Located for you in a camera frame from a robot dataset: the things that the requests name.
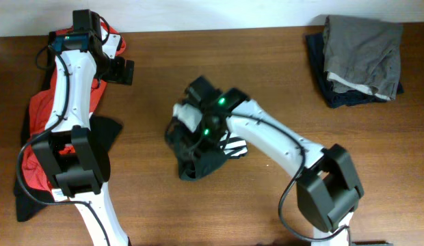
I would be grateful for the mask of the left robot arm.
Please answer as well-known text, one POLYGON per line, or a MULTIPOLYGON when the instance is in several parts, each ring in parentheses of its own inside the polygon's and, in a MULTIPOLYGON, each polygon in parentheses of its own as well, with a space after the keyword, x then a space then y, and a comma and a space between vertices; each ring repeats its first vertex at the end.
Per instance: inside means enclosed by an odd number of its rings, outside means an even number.
POLYGON ((53 108, 26 145, 53 185, 52 205, 75 205, 94 245, 130 245, 109 195, 108 153, 91 131, 90 98, 94 80, 131 85, 134 63, 116 55, 121 36, 102 16, 75 10, 72 20, 72 31, 48 45, 57 71, 53 108))

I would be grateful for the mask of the black t-shirt white letters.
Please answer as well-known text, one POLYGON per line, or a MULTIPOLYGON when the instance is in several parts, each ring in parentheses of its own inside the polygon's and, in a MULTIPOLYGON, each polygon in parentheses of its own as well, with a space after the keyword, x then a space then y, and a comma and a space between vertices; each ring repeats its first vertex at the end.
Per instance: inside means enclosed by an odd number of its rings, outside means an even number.
POLYGON ((218 170, 229 159, 239 159, 248 153, 245 140, 226 131, 217 143, 208 142, 192 133, 179 119, 173 117, 164 139, 178 163, 178 177, 197 181, 218 170))

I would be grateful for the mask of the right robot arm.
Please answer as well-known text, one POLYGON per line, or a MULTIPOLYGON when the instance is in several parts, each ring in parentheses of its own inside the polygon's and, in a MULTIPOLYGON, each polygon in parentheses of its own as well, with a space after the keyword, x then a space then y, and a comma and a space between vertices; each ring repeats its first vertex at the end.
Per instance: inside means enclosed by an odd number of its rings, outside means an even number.
POLYGON ((178 161, 182 180, 195 181, 238 159, 254 146, 291 177, 297 206, 313 235, 311 245, 351 245, 350 221, 365 192, 346 149, 326 148, 293 132, 237 88, 227 92, 199 77, 173 107, 165 142, 178 161))

